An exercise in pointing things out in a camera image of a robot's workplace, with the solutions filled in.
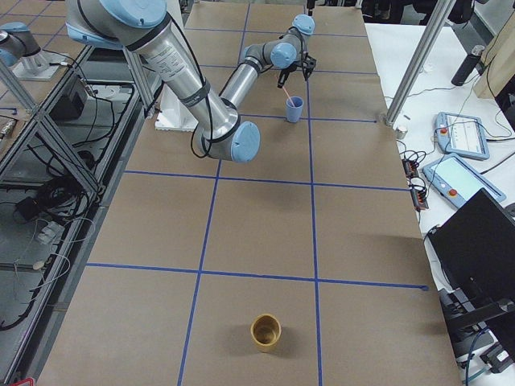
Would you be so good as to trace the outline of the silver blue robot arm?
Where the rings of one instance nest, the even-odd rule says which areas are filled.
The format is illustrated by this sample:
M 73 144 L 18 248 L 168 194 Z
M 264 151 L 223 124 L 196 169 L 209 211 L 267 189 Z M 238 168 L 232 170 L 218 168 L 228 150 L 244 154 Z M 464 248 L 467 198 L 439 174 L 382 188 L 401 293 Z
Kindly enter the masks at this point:
M 139 54 L 197 121 L 192 151 L 238 163 L 258 153 L 261 134 L 243 121 L 237 108 L 258 77 L 269 68 L 280 71 L 282 87 L 290 73 L 301 69 L 309 77 L 316 60 L 308 54 L 315 21 L 295 16 L 279 39 L 248 46 L 221 92 L 212 89 L 164 1 L 67 1 L 66 26 L 71 39 L 93 47 L 126 49 Z

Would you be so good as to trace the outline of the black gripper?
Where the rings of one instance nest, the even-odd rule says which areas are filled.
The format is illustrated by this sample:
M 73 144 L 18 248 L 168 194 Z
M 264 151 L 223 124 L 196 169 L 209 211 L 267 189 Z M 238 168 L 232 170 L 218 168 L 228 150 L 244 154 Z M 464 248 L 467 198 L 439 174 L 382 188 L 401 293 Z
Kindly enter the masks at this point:
M 278 88 L 283 88 L 283 86 L 286 83 L 289 75 L 292 72 L 296 72 L 299 68 L 301 68 L 301 66 L 299 66 L 298 64 L 291 64 L 287 68 L 282 69 L 280 71 L 280 73 L 278 74 L 277 87 Z

